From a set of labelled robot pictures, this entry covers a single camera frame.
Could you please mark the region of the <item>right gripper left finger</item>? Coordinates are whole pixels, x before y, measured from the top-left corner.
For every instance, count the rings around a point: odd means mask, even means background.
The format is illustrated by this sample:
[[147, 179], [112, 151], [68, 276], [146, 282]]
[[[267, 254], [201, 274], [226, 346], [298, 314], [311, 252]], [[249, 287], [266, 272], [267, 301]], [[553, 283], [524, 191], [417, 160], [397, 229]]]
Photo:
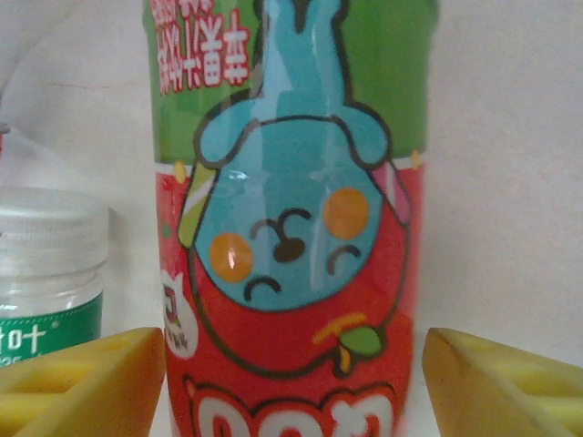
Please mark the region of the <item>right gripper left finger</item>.
[[165, 377], [159, 328], [0, 368], [0, 437], [148, 437]]

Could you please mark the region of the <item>green label clear bottle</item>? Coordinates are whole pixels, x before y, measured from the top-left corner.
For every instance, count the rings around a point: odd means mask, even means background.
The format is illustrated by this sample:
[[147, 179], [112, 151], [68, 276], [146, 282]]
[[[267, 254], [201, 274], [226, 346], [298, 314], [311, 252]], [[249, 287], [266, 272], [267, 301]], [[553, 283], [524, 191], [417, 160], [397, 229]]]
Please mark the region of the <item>green label clear bottle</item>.
[[0, 187], [0, 366], [100, 337], [107, 254], [99, 200]]

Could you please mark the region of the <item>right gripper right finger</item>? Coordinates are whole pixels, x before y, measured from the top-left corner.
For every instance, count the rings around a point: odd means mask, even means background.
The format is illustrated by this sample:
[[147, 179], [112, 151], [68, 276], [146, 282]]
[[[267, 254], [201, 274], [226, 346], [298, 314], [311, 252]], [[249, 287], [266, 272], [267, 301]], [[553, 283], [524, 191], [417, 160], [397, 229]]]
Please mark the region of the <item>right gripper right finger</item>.
[[583, 368], [445, 328], [422, 367], [441, 437], [583, 437]]

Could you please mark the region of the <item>cartoon label plastic bottle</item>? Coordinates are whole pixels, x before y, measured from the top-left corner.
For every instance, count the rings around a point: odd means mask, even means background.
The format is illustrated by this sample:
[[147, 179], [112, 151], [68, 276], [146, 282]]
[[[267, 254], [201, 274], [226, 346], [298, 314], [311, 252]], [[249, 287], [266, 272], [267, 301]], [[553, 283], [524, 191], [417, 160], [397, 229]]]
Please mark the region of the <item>cartoon label plastic bottle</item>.
[[171, 437], [403, 437], [438, 0], [141, 0]]

